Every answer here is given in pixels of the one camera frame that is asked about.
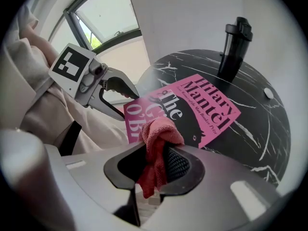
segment pink towel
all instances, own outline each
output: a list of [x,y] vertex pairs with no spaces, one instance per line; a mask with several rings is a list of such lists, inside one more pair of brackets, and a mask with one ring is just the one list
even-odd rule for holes
[[165,142],[173,144],[184,144],[173,121],[166,117],[147,122],[142,126],[139,140],[146,143],[146,161],[148,165],[144,168],[142,175],[137,181],[143,190],[144,198],[154,194],[154,188],[167,183],[163,149]]

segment pink book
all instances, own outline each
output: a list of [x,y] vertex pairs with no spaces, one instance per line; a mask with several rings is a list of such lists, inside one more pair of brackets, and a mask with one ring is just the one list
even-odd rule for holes
[[170,118],[185,144],[202,148],[240,115],[214,85],[193,75],[124,105],[129,143],[137,142],[142,125],[160,116]]

